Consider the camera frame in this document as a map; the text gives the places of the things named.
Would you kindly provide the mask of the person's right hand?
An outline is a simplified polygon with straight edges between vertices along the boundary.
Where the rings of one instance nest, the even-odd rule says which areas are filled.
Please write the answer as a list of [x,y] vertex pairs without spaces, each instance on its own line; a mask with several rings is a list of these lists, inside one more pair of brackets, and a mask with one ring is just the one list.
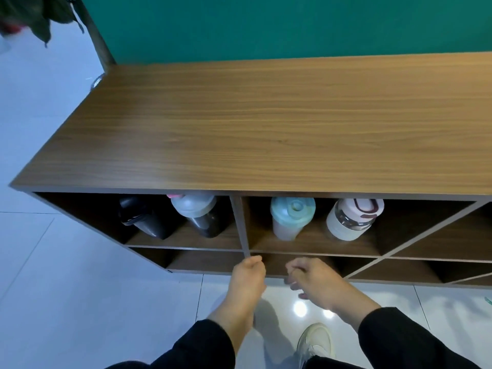
[[346,282],[331,266],[316,259],[316,306],[335,312],[348,306],[349,302],[360,301],[361,292]]

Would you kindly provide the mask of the person's left hand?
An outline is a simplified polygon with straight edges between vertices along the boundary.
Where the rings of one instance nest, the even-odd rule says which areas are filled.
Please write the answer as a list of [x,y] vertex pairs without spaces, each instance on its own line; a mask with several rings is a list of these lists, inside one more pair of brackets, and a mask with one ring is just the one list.
[[227,308],[236,316],[253,314],[266,289],[265,273],[235,273],[230,278],[225,297]]

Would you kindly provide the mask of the person's right forearm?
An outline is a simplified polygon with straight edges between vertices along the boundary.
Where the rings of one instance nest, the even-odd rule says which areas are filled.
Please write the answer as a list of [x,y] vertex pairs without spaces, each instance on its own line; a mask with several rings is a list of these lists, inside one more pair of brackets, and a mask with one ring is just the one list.
[[302,286],[303,294],[351,325],[373,369],[480,369],[395,307],[382,307],[352,285]]

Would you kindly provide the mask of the person's left forearm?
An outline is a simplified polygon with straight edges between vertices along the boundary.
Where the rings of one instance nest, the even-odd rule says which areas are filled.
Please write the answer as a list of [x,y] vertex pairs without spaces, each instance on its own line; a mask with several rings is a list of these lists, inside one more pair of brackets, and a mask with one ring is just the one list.
[[253,325],[254,309],[225,300],[150,364],[124,361],[105,369],[235,369],[237,353]]

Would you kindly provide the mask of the teal lid shaker bottle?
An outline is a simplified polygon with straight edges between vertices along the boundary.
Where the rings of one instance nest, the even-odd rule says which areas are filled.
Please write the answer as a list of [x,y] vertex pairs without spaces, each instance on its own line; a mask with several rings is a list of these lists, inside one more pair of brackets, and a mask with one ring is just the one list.
[[315,211],[314,198],[273,197],[270,213],[274,235],[281,241],[294,241],[301,230],[311,223]]

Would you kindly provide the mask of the white sneaker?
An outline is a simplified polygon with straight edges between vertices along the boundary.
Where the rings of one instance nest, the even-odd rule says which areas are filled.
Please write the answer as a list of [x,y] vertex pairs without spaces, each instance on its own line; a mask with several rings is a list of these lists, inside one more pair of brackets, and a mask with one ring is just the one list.
[[323,323],[309,325],[299,338],[296,354],[300,367],[314,356],[334,359],[335,351],[328,327]]

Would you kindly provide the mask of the grey lid dark bottle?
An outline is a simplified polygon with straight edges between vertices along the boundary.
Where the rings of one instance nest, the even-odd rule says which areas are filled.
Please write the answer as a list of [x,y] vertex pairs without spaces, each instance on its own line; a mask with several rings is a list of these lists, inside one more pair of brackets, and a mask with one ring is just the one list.
[[205,238],[214,238],[229,225],[229,216],[212,194],[167,194],[175,210]]

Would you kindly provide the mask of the white sleeved glass bottle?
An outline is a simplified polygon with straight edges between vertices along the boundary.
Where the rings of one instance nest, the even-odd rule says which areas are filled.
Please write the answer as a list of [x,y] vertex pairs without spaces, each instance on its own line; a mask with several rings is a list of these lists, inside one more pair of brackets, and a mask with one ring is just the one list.
[[364,234],[385,208],[383,199],[338,199],[326,219],[329,234],[351,242]]

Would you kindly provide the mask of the black shaker bottle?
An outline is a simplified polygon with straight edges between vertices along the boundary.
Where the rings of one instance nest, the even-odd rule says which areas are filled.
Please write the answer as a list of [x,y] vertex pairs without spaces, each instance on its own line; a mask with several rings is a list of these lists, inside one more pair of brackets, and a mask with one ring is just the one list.
[[119,198],[118,218],[123,225],[134,226],[160,240],[168,238],[176,230],[174,222],[165,220],[151,205],[136,196]]

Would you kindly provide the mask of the wooden shelf cabinet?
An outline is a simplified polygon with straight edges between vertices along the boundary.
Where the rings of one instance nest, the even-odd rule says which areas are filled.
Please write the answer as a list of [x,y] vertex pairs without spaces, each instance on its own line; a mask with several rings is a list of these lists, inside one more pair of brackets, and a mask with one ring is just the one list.
[[[12,180],[169,273],[268,277],[319,257],[354,282],[492,289],[492,52],[117,65]],[[229,225],[205,238],[167,194],[212,194]],[[118,218],[136,196],[164,240]],[[314,198],[294,241],[273,197]],[[383,199],[370,229],[328,233],[338,199]]]

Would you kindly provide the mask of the green leafy plant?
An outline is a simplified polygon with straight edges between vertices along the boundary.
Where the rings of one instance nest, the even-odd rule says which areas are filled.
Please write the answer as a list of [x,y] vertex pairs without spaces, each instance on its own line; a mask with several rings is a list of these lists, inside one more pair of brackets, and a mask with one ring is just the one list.
[[45,46],[52,38],[51,23],[77,23],[85,32],[82,0],[0,0],[0,35],[28,28]]

